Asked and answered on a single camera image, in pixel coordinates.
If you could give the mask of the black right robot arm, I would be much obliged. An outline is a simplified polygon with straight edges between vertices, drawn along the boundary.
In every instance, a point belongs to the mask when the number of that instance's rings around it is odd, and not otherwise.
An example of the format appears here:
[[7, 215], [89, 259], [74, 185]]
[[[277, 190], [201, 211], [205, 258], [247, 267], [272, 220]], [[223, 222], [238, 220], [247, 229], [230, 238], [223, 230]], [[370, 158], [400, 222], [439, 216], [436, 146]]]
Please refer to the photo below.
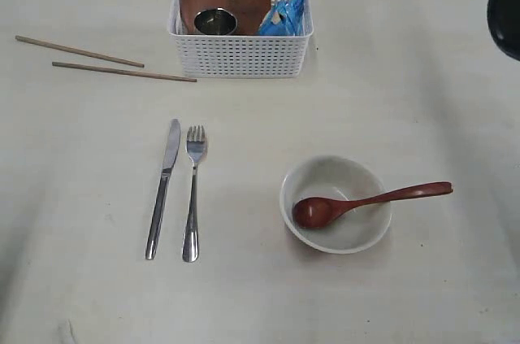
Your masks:
[[487, 26], [496, 46], [519, 60], [519, 0], [488, 0]]

